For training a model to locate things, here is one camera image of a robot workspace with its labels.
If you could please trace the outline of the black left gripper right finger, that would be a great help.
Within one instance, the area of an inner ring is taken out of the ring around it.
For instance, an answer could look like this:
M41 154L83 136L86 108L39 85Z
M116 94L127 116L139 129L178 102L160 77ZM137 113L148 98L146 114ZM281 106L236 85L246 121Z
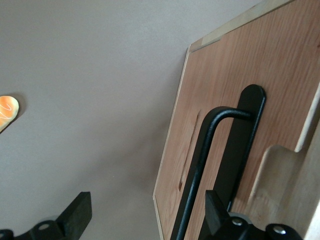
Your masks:
M292 227L271 223L264 230L240 216L231 216L214 190L205 193L206 240L301 240Z

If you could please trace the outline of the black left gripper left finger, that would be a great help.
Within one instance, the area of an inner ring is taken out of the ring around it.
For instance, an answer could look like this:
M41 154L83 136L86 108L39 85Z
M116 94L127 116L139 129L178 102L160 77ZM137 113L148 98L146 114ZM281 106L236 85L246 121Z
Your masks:
M2 240L78 240L92 219L91 193L80 192L55 220L45 220L27 232L15 236L10 229L2 229Z

